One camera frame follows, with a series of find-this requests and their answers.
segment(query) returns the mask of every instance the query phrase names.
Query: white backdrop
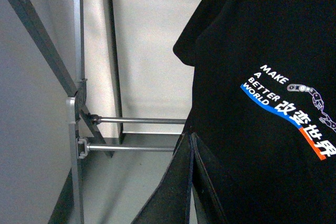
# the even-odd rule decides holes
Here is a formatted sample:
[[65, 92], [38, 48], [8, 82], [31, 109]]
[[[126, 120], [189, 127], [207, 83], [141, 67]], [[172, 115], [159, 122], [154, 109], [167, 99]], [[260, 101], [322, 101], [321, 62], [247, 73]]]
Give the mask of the white backdrop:
[[[185, 119], [193, 67], [172, 48], [201, 0], [113, 0], [123, 117]], [[182, 125], [125, 124], [124, 132], [180, 134]]]

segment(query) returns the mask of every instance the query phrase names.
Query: gray metal pole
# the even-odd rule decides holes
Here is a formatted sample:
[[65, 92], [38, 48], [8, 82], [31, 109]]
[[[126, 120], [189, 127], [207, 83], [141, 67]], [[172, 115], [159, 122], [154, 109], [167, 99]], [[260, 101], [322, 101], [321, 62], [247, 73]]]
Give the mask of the gray metal pole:
[[73, 11], [75, 22], [76, 82], [81, 82], [85, 79], [83, 0], [73, 0]]
[[90, 151], [136, 151], [136, 152], [173, 152], [174, 146], [134, 146], [134, 145], [106, 145], [106, 144], [90, 144]]
[[82, 168], [81, 160], [78, 158], [78, 122], [80, 120], [76, 105], [76, 98], [67, 99], [68, 123], [70, 137], [71, 174], [73, 187], [73, 203], [76, 224], [84, 224], [84, 209], [82, 197]]
[[100, 123], [151, 123], [151, 124], [185, 124], [185, 119], [154, 118], [99, 118]]

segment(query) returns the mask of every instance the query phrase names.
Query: gray wall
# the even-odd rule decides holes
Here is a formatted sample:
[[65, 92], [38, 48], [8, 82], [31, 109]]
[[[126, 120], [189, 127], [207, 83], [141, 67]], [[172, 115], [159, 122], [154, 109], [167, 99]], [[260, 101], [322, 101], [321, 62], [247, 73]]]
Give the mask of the gray wall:
[[[31, 1], [74, 76], [71, 1]], [[48, 223], [70, 170], [67, 96], [8, 1], [0, 6], [0, 223]]]
[[[107, 0], [84, 0], [84, 41], [87, 106], [91, 113], [115, 117], [111, 24], [106, 15]], [[104, 137], [118, 137], [116, 124], [98, 125]], [[83, 126], [84, 135], [90, 133]]]

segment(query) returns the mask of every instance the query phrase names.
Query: metal bracket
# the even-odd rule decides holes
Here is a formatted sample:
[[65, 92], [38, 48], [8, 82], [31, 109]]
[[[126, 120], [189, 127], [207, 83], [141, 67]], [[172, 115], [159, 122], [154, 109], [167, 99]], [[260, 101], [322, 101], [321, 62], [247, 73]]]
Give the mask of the metal bracket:
[[101, 116], [99, 115], [90, 115], [90, 120], [93, 124], [98, 125], [101, 123]]
[[86, 104], [86, 82], [88, 79], [83, 79], [78, 81], [79, 84], [78, 91], [76, 92], [76, 110], [79, 112], [81, 108]]
[[79, 159], [84, 159], [90, 151], [90, 143], [87, 137], [77, 138], [77, 154]]

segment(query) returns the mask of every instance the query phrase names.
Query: t-shirt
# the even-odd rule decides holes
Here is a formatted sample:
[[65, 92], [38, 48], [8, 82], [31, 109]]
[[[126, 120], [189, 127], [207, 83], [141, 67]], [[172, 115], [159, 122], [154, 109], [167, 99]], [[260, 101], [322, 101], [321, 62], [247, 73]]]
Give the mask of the t-shirt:
[[273, 223], [336, 223], [335, 21], [336, 0], [202, 0], [174, 46], [186, 129]]

